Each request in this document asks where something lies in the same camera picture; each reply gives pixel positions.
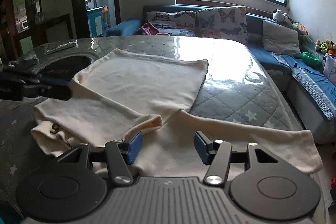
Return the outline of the blue white cabinet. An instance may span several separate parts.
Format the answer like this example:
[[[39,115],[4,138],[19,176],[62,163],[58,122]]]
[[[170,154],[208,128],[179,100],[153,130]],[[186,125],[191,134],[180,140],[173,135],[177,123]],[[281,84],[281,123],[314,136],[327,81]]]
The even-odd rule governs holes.
[[[92,38],[96,38],[104,35],[104,16],[108,12],[107,6],[101,6],[87,10],[89,32]]]

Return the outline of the grey quilted star table cover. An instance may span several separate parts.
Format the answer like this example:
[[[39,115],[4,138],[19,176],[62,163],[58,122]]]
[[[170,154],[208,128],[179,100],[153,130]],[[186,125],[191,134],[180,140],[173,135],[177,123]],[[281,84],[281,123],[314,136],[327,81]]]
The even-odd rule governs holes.
[[[70,56],[90,57],[93,63],[116,48],[181,60],[206,59],[209,68],[191,114],[281,130],[302,129],[268,72],[240,43],[185,36],[115,36],[78,39],[77,47],[46,54],[64,43],[45,44],[25,54],[39,59],[29,71],[37,73]],[[48,160],[30,134],[35,126],[33,108],[39,102],[42,98],[1,101],[1,200],[13,206],[20,180]]]

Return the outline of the blue sofa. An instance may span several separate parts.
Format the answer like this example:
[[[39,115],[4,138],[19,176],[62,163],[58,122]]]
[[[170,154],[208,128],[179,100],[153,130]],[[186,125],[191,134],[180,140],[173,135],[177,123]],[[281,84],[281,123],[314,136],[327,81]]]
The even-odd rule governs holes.
[[[148,12],[182,12],[208,10],[213,7],[194,5],[144,6],[142,19],[129,19],[106,29],[105,36],[131,36],[147,22]],[[248,13],[249,51],[266,69],[285,98],[294,107],[306,129],[318,144],[335,142],[335,85],[322,74],[320,67],[310,67],[303,59],[264,50],[261,42],[263,20],[266,17]]]

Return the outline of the dark wooden shelf unit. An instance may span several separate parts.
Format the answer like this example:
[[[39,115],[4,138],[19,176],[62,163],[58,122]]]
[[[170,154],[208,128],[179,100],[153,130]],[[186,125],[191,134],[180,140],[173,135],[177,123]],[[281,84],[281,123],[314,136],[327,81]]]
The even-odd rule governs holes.
[[[41,0],[1,0],[1,57],[15,60],[37,46],[73,38],[70,14],[47,19]]]

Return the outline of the pink garment on sofa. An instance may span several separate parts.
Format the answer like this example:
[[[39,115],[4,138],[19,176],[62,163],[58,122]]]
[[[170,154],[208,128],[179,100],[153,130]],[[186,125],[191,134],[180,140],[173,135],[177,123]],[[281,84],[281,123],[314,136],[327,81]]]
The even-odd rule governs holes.
[[[170,34],[165,32],[160,32],[159,29],[157,29],[155,26],[152,25],[152,23],[147,22],[144,25],[142,25],[134,35],[142,35],[142,36],[170,36]]]

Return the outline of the black round induction cooktop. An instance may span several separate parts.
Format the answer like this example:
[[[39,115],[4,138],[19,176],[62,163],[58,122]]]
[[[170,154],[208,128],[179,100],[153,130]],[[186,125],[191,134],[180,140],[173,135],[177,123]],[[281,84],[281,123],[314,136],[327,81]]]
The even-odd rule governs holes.
[[[64,57],[46,65],[39,73],[49,78],[71,80],[76,73],[85,69],[91,63],[92,59],[86,56]]]

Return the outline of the cream white shirt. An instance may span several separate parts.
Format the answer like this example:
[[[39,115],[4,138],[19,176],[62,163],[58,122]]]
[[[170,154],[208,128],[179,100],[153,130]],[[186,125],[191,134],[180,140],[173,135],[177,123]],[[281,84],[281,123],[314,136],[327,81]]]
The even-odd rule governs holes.
[[[77,73],[67,101],[47,99],[34,108],[31,135],[47,155],[87,143],[102,147],[143,134],[132,170],[142,176],[205,175],[194,133],[245,148],[255,142],[306,174],[322,168],[310,131],[242,125],[189,113],[207,73],[207,61],[180,61],[119,49]]]

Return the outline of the butterfly print pillow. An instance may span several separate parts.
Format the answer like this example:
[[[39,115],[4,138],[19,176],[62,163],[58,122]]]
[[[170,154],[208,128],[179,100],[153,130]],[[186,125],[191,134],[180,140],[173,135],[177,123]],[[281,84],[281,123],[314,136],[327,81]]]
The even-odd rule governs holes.
[[[195,36],[196,12],[148,11],[146,22],[150,22],[161,33],[171,36]]]
[[[202,9],[197,11],[197,20],[200,37],[248,44],[245,6]]]

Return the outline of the clear plastic storage box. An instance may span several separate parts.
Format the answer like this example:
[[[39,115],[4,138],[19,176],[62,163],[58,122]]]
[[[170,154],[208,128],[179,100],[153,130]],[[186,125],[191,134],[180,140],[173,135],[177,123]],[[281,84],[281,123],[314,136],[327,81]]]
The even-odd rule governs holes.
[[[335,58],[330,55],[324,57],[325,65],[323,68],[323,74],[329,79],[331,83],[336,84],[336,62]]]

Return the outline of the green bowl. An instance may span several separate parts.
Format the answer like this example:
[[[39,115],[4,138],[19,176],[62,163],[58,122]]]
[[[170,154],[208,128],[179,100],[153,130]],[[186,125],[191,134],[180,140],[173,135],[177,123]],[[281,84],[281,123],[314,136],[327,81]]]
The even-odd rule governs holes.
[[[302,55],[303,62],[305,64],[311,67],[319,67],[321,65],[321,61],[317,56],[309,52],[303,52],[301,55]]]

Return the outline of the grey cushion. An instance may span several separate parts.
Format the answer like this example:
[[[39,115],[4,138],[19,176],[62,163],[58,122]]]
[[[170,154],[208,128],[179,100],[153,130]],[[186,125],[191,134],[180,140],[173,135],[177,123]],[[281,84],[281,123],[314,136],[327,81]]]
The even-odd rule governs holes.
[[[295,57],[301,56],[297,31],[266,20],[262,22],[262,29],[264,50]]]

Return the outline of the dark grey crumpled cloth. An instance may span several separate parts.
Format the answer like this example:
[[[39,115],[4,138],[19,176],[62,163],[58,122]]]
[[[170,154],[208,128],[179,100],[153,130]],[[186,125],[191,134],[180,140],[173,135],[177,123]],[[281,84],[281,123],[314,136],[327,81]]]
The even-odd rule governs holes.
[[[10,65],[15,68],[30,68],[39,63],[39,59],[36,54],[22,56],[15,61],[10,61]]]

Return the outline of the left butterfly print pillow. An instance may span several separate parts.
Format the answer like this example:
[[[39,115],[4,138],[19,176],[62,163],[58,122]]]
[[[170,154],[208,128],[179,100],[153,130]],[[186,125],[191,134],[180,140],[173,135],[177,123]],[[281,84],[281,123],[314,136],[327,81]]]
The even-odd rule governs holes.
[[[195,36],[196,12],[148,11],[146,22],[150,22],[161,33],[171,36]]]

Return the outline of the right butterfly print pillow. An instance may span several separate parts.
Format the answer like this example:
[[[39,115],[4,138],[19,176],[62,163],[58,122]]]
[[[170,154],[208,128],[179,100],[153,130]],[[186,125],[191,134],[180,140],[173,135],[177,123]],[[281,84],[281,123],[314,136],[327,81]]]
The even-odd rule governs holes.
[[[197,11],[197,20],[200,37],[248,44],[245,6],[202,9]]]

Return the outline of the grey remote control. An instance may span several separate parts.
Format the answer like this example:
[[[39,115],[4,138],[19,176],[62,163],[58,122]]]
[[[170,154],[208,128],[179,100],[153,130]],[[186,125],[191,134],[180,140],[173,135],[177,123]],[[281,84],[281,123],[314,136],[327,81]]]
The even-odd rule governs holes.
[[[56,52],[67,50],[67,49],[73,48],[73,47],[77,47],[77,40],[72,40],[70,42],[66,42],[62,45],[59,45],[56,48],[49,49],[49,50],[46,51],[46,54],[51,55],[51,54],[54,54]]]

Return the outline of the colourful plush toy pile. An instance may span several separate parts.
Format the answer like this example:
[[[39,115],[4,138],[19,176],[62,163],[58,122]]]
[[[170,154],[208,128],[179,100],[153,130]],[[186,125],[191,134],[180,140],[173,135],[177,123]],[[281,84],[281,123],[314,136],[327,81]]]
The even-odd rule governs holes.
[[[328,54],[331,57],[335,57],[336,43],[331,40],[327,40],[325,42],[321,42],[320,40],[317,40],[316,45],[315,45],[315,50],[317,52],[321,52],[323,55]]]

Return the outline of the black white plush toy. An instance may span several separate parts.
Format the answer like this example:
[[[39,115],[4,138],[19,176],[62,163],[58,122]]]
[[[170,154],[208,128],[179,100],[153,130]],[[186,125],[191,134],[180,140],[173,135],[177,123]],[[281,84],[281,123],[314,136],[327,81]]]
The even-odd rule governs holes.
[[[283,13],[280,9],[276,9],[273,11],[273,20],[278,23],[286,24],[288,26],[291,26],[293,24],[293,20],[290,19],[289,15],[287,13]]]

